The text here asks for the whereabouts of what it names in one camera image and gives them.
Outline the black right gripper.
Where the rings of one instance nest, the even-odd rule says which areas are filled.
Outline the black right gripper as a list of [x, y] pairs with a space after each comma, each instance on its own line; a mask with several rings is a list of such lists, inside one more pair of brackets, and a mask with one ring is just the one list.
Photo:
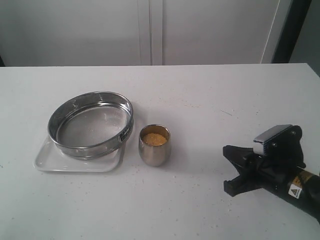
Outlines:
[[239, 194], [263, 188], [275, 190], [287, 184], [290, 177], [295, 178], [299, 169], [304, 169], [304, 154], [301, 147], [302, 128], [292, 125], [275, 138], [267, 150], [267, 155], [254, 153], [253, 148], [226, 145], [222, 148], [223, 156], [233, 165], [246, 168], [256, 155], [255, 175], [241, 174], [232, 180], [223, 181], [223, 190], [235, 197]]

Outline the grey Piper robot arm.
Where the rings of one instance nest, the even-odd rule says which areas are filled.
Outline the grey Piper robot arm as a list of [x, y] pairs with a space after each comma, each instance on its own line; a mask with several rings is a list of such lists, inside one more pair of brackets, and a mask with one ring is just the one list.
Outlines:
[[264, 189], [296, 208], [320, 219], [320, 177], [306, 171], [298, 125], [276, 125], [253, 140], [252, 147], [226, 145], [223, 156], [239, 175], [223, 182], [234, 197]]

